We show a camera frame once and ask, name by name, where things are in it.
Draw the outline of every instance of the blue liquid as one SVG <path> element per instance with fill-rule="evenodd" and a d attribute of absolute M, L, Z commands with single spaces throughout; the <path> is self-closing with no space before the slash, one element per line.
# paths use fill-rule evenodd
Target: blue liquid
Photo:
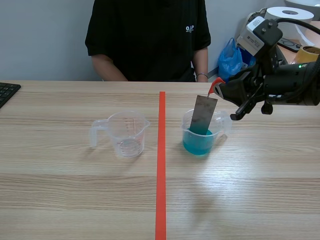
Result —
<path fill-rule="evenodd" d="M 210 130 L 208 130 L 206 135 L 197 136 L 187 131 L 184 132 L 182 140 L 184 148 L 194 155 L 208 154 L 214 144 L 214 136 L 209 136 L 212 135 Z"/>

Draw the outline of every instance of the empty measuring cup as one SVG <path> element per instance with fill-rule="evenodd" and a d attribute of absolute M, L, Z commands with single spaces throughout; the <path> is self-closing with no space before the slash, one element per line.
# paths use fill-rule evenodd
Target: empty measuring cup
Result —
<path fill-rule="evenodd" d="M 105 131 L 111 138 L 115 152 L 125 158 L 140 155 L 145 148 L 145 129 L 150 122 L 135 111 L 116 113 L 104 120 L 93 122 L 90 129 L 91 147 L 97 146 L 97 131 Z"/>
<path fill-rule="evenodd" d="M 206 135 L 199 135 L 190 131 L 193 114 L 194 110 L 190 110 L 184 114 L 182 119 L 183 146 L 188 152 L 194 155 L 204 155 L 211 151 L 219 133 L 223 131 L 227 134 L 231 130 L 232 120 L 226 112 L 217 112 L 213 114 Z"/>

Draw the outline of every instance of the gray wall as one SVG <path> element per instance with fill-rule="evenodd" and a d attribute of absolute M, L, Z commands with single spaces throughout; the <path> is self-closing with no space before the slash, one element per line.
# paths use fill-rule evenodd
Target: gray wall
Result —
<path fill-rule="evenodd" d="M 85 46 L 94 0 L 0 0 L 0 80 L 99 80 Z"/>
<path fill-rule="evenodd" d="M 84 44 L 93 3 L 0 0 L 0 80 L 99 81 Z M 249 13 L 283 5 L 283 0 L 206 0 L 206 4 L 212 70 Z"/>

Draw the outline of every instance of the printed logo on shirt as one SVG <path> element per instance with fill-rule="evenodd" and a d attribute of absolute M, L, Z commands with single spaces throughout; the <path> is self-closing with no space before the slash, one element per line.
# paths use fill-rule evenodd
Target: printed logo on shirt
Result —
<path fill-rule="evenodd" d="M 193 30 L 195 30 L 195 26 L 194 25 L 192 25 L 192 26 L 187 26 L 186 28 L 185 28 L 185 32 L 186 33 L 191 33 L 191 32 L 193 32 Z"/>

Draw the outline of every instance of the robotic arm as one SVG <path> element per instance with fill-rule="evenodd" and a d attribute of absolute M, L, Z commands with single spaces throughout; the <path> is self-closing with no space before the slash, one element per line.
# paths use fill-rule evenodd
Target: robotic arm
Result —
<path fill-rule="evenodd" d="M 256 57 L 256 65 L 239 72 L 228 83 L 218 83 L 214 92 L 239 107 L 230 117 L 241 120 L 259 102 L 262 114 L 271 115 L 273 105 L 317 106 L 320 103 L 320 56 L 316 62 L 280 65 L 277 43 L 283 33 L 278 23 L 289 22 L 311 29 L 320 29 L 290 18 L 266 20 L 256 17 L 246 26 L 238 42 Z"/>

